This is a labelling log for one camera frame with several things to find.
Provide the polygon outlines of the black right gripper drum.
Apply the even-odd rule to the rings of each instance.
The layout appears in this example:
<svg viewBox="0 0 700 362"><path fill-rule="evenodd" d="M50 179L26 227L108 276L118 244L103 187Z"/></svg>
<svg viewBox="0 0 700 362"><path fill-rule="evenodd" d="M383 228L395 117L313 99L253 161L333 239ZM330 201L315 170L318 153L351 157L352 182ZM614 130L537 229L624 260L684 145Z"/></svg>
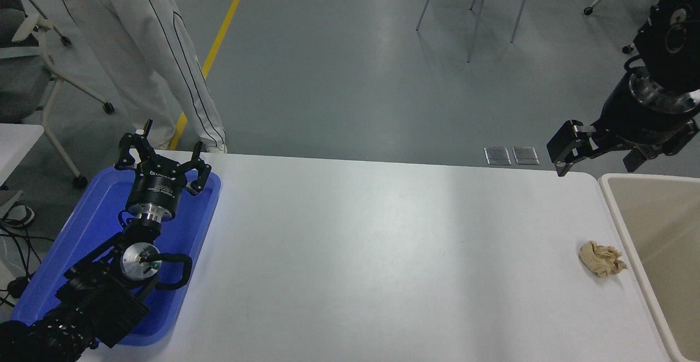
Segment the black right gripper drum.
<svg viewBox="0 0 700 362"><path fill-rule="evenodd" d="M650 75L625 75L604 103L597 131L633 144L662 144L697 114L698 90L673 91Z"/></svg>

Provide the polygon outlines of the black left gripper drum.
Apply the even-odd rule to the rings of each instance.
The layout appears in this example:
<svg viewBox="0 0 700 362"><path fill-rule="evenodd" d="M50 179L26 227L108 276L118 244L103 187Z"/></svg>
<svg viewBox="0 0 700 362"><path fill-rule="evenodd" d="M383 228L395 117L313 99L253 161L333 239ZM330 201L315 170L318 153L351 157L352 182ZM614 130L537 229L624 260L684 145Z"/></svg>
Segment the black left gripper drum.
<svg viewBox="0 0 700 362"><path fill-rule="evenodd" d="M185 172L178 172L174 160L148 160L135 169L135 180L126 202L126 210L137 213L138 207L150 203L175 213L187 183Z"/></svg>

